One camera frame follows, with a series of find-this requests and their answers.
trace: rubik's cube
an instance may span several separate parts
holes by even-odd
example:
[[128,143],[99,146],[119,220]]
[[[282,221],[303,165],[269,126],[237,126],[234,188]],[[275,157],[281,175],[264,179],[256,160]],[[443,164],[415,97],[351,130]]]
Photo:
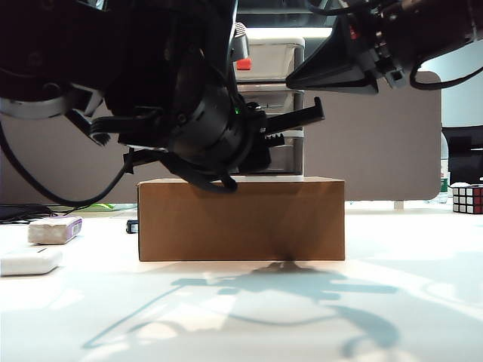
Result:
[[483,213],[483,185],[453,188],[453,211]]

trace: gray partition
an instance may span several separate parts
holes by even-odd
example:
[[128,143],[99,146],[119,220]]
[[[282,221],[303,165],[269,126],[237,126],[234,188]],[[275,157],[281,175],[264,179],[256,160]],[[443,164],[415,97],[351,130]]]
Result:
[[[306,175],[346,179],[348,200],[431,198],[439,185],[441,92],[409,87],[377,97],[306,92],[306,106],[319,95],[326,120],[306,127]],[[96,115],[106,114],[99,109]],[[96,146],[65,118],[20,121],[2,117],[8,141],[25,167],[52,192],[89,198],[122,165],[127,151],[115,137]],[[136,202],[141,180],[171,176],[160,164],[125,175],[106,202]],[[50,203],[0,158],[0,203]]]
[[[438,81],[423,72],[422,81]],[[325,121],[305,127],[305,174],[346,180],[346,200],[425,200],[437,195],[441,164],[441,91],[379,81],[377,96],[319,96]]]

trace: red button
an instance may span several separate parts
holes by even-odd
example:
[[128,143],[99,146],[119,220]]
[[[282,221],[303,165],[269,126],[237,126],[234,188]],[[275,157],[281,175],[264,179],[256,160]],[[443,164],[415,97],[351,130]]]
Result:
[[251,70],[251,59],[244,58],[236,61],[236,70]]

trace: small black object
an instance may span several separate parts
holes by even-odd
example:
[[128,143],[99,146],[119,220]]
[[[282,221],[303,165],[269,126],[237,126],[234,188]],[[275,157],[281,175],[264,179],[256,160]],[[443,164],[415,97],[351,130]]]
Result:
[[126,232],[128,234],[137,234],[137,225],[139,222],[137,220],[128,220],[128,224],[126,225]]

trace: black cable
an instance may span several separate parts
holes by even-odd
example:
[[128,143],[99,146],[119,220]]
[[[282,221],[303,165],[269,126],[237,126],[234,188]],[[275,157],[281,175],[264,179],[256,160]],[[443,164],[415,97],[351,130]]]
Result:
[[434,83],[422,83],[416,79],[417,73],[421,67],[421,65],[425,62],[426,60],[422,60],[416,65],[414,65],[413,69],[411,70],[411,73],[409,75],[409,83],[411,84],[411,87],[414,87],[416,89],[419,89],[421,91],[439,91],[441,89],[445,88],[450,88],[454,87],[455,85],[459,85],[471,78],[473,78],[475,75],[483,72],[483,67],[475,70],[473,73],[470,73],[468,75],[465,75],[464,77],[461,78],[456,78],[453,79],[452,81],[437,81]]
[[381,5],[385,0],[361,0],[357,4],[351,5],[347,8],[339,8],[339,9],[326,9],[326,8],[319,8],[318,5],[315,5],[314,0],[305,0],[307,8],[313,12],[314,14],[322,15],[324,17],[335,17],[337,15],[344,15],[344,14],[352,14],[357,11],[363,10],[370,10],[375,9],[379,5]]
[[0,148],[5,153],[5,157],[14,167],[14,169],[27,181],[35,190],[37,190],[40,194],[45,196],[46,198],[51,199],[53,202],[56,202],[60,205],[70,206],[70,207],[83,207],[88,206],[91,204],[95,204],[100,199],[106,197],[107,194],[114,188],[114,186],[119,182],[122,176],[125,174],[126,170],[132,168],[132,150],[129,151],[127,158],[125,159],[125,163],[115,178],[111,181],[111,183],[106,187],[104,191],[102,191],[97,196],[92,198],[88,198],[86,200],[67,200],[65,198],[61,198],[60,196],[55,195],[50,190],[46,189],[41,183],[39,183],[34,176],[32,176],[29,171],[25,169],[25,167],[20,163],[20,161],[15,156],[14,152],[8,145],[8,141],[5,137],[5,133],[3,131],[2,122],[0,121]]

